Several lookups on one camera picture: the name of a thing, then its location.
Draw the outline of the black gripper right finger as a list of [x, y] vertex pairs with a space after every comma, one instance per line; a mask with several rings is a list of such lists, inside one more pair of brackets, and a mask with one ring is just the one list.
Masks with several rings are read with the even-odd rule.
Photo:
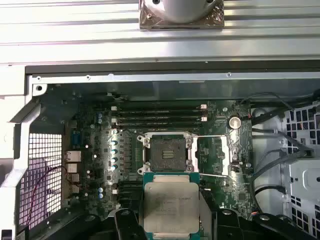
[[309, 234], [272, 214], [244, 219], [235, 211], [220, 209], [212, 220], [213, 240], [308, 240]]

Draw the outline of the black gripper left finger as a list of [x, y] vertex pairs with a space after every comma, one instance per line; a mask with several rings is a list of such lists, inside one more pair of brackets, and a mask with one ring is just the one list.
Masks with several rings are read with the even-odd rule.
[[105, 220], [91, 221], [76, 240], [144, 240], [146, 233], [130, 209], [118, 209]]

